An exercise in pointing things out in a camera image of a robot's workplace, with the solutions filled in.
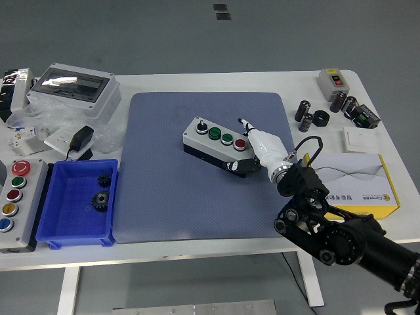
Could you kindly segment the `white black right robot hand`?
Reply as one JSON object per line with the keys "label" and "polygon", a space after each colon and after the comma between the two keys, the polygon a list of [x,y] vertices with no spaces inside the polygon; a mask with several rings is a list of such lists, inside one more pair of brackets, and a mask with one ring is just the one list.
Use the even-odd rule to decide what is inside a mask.
{"label": "white black right robot hand", "polygon": [[256,173],[261,167],[265,167],[272,182],[274,177],[284,176],[292,163],[287,158],[289,154],[281,139],[255,128],[245,119],[239,118],[238,121],[247,131],[248,141],[255,157],[224,162],[222,168],[235,174],[246,175]]}

